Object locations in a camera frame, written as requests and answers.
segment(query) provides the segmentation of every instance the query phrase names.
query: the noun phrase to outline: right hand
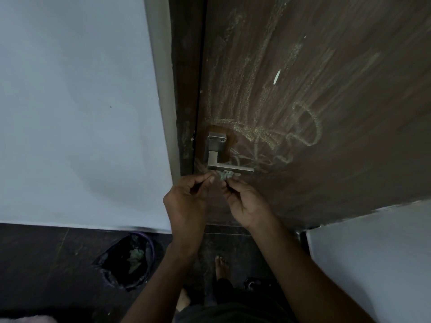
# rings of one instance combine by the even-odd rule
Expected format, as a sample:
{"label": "right hand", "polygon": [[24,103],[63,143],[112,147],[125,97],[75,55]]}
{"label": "right hand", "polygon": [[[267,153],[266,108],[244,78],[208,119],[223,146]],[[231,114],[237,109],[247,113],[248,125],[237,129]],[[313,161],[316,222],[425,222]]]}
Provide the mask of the right hand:
{"label": "right hand", "polygon": [[269,204],[262,195],[243,180],[234,178],[222,181],[222,193],[234,218],[248,230],[272,216]]}

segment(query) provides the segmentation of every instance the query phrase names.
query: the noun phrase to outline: white wall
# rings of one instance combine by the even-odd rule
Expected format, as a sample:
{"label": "white wall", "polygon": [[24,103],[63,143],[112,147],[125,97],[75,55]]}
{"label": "white wall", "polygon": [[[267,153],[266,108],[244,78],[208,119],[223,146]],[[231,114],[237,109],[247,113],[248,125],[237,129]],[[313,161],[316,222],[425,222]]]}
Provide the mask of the white wall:
{"label": "white wall", "polygon": [[431,322],[431,201],[307,232],[313,260],[380,323]]}
{"label": "white wall", "polygon": [[168,231],[171,185],[144,1],[0,0],[0,221]]}

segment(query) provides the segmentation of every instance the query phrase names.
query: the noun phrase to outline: fingers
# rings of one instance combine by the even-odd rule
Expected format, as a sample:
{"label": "fingers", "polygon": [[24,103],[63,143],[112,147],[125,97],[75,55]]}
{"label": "fingers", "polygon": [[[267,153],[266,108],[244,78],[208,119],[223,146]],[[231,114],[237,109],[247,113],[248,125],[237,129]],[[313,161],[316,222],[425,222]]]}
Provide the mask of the fingers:
{"label": "fingers", "polygon": [[241,199],[230,192],[225,181],[222,181],[222,194],[231,208],[231,212],[242,211],[243,204]]}
{"label": "fingers", "polygon": [[199,174],[199,175],[191,175],[191,176],[183,176],[178,181],[177,185],[180,187],[185,188],[188,192],[190,189],[197,183],[201,183],[208,179],[210,176],[212,176],[212,172],[207,172],[205,174]]}
{"label": "fingers", "polygon": [[240,193],[241,192],[247,192],[247,191],[253,189],[249,184],[247,184],[243,180],[228,179],[227,182],[228,182],[230,187],[232,187],[234,190],[236,190],[237,192],[240,192]]}
{"label": "fingers", "polygon": [[202,185],[200,186],[200,188],[199,188],[199,190],[198,190],[198,192],[197,192],[197,197],[200,197],[200,198],[206,198],[207,197],[207,195],[208,195],[208,190],[209,190],[209,187],[211,186],[211,184],[214,182],[214,176],[209,176],[209,178],[207,178],[203,183],[202,183]]}

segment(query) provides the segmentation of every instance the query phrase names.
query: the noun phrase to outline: stainless steel door handle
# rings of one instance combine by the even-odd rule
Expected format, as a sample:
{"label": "stainless steel door handle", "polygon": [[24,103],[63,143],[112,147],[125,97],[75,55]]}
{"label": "stainless steel door handle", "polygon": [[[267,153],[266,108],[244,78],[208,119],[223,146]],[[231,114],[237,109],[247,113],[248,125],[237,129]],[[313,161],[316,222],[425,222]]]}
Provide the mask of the stainless steel door handle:
{"label": "stainless steel door handle", "polygon": [[227,136],[224,133],[209,133],[207,138],[206,152],[208,152],[208,169],[228,170],[238,173],[253,173],[253,168],[239,167],[237,165],[223,164],[218,162],[218,153],[223,152],[226,146]]}

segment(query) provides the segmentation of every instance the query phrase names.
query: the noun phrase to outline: brown wooden door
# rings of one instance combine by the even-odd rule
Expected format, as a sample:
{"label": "brown wooden door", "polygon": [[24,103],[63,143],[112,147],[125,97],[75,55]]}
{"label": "brown wooden door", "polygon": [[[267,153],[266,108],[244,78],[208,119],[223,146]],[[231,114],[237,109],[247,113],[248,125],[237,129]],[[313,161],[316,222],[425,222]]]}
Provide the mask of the brown wooden door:
{"label": "brown wooden door", "polygon": [[431,0],[207,0],[201,62],[194,171],[225,131],[288,226],[431,195]]}

